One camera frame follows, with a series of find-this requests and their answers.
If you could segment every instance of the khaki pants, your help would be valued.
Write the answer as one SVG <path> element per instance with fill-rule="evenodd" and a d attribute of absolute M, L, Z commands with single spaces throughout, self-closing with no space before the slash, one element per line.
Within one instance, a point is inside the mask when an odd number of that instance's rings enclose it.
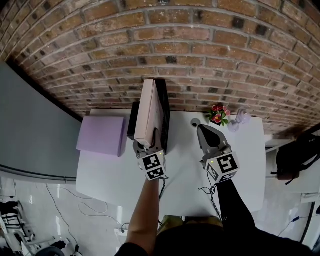
<path fill-rule="evenodd" d="M 222 228 L 224 227 L 217 217 L 186 217 L 184 222 L 179 216 L 166 215 L 163 218 L 162 226 L 158 230 L 158 235 L 163 231 L 191 224 L 211 224 Z"/>

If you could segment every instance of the black backpack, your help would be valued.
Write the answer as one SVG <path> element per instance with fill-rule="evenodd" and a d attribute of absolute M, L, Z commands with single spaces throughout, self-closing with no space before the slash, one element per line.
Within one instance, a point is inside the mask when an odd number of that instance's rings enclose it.
<path fill-rule="evenodd" d="M 276 155 L 277 172 L 271 174 L 277 175 L 278 180 L 289 181 L 300 176 L 300 172 L 308 169 L 320 159 L 320 137 L 309 133 L 304 133 L 294 142 L 282 146 Z"/>

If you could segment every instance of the gray partition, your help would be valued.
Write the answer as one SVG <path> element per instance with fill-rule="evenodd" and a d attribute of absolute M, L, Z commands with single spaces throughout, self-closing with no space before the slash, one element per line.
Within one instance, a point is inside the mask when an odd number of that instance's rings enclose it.
<path fill-rule="evenodd" d="M 0 176 L 74 182 L 81 122 L 0 62 Z"/>

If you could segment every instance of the red flower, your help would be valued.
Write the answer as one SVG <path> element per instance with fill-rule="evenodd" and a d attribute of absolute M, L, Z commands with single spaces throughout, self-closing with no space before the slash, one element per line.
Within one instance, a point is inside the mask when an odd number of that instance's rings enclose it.
<path fill-rule="evenodd" d="M 212 118 L 212 120 L 213 121 L 215 121 L 217 124 L 218 123 L 221 123 L 221 114 L 216 114 L 213 118 Z"/>

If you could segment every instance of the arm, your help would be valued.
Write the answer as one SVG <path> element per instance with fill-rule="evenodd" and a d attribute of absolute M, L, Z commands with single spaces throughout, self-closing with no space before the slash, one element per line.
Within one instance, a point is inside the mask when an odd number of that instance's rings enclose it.
<path fill-rule="evenodd" d="M 146 180 L 132 215 L 126 243 L 142 247 L 149 255 L 156 244 L 159 220 L 159 179 Z"/>

